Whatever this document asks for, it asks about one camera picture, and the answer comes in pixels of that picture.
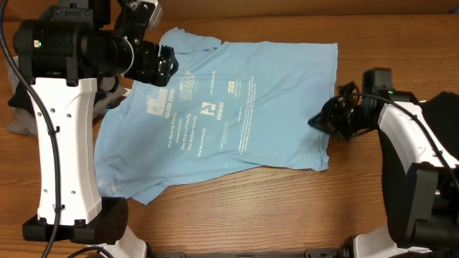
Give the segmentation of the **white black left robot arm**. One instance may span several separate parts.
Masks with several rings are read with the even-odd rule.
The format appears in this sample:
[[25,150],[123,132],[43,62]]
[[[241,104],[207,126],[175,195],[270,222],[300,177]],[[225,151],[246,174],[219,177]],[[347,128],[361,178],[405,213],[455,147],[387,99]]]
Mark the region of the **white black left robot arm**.
[[114,29],[109,1],[61,1],[45,18],[23,21],[9,64],[32,99],[41,195],[22,227],[25,240],[81,244],[105,257],[151,257],[128,227],[123,197],[100,195],[93,156],[93,107],[105,78],[163,87],[178,70],[174,50],[144,39],[157,27],[156,0],[122,1]]

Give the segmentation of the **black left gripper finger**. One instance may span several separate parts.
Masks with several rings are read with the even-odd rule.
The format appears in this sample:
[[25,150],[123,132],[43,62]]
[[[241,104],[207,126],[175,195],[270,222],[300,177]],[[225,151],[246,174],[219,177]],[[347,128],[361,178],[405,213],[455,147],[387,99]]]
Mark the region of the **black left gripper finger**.
[[167,86],[171,76],[176,72],[176,60],[161,58],[158,64],[157,85]]
[[176,60],[174,48],[163,44],[160,50],[159,69],[162,72],[176,72],[179,68],[179,62]]

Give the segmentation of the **light blue printed t-shirt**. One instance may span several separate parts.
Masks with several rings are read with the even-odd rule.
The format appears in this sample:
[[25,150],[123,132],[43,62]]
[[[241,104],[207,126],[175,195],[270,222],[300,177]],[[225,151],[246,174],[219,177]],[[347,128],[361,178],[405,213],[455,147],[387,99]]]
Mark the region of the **light blue printed t-shirt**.
[[335,43],[223,42],[174,28],[179,68],[135,82],[95,144],[102,196],[153,201],[165,188],[259,166],[324,171],[328,136],[308,121],[331,99]]

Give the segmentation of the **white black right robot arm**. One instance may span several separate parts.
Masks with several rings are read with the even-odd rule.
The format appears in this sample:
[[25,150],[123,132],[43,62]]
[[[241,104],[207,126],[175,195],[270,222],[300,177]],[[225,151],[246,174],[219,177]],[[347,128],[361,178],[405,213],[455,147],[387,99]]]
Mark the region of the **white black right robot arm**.
[[387,222],[306,257],[458,256],[458,159],[437,139],[411,92],[341,93],[308,124],[346,140],[377,130]]

